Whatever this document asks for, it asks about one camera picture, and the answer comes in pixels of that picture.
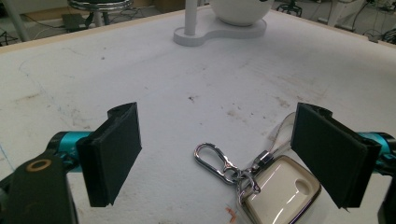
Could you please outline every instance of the metal clasp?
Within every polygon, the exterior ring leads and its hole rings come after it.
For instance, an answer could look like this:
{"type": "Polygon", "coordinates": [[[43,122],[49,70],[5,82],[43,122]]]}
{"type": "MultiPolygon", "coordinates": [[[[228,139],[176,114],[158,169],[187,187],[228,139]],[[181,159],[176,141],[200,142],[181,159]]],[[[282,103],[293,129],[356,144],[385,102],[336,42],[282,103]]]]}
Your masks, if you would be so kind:
{"type": "Polygon", "coordinates": [[[222,179],[226,184],[229,185],[236,185],[238,182],[238,179],[240,179],[241,177],[241,170],[238,169],[238,167],[234,166],[229,160],[228,158],[224,155],[224,153],[222,153],[222,151],[216,147],[215,145],[211,144],[211,143],[202,143],[201,145],[199,145],[195,150],[194,150],[194,158],[197,160],[197,162],[204,166],[209,172],[211,172],[212,174],[218,176],[220,179],[222,179]],[[211,150],[213,150],[214,152],[216,152],[216,154],[218,154],[219,158],[224,161],[224,166],[223,166],[223,170],[220,171],[218,169],[216,169],[215,167],[209,165],[207,162],[203,161],[200,157],[199,157],[199,153],[201,151],[201,149],[203,148],[209,148],[211,150]],[[227,171],[233,171],[233,174],[231,174],[232,177],[227,177],[227,175],[225,174],[227,171]]]}

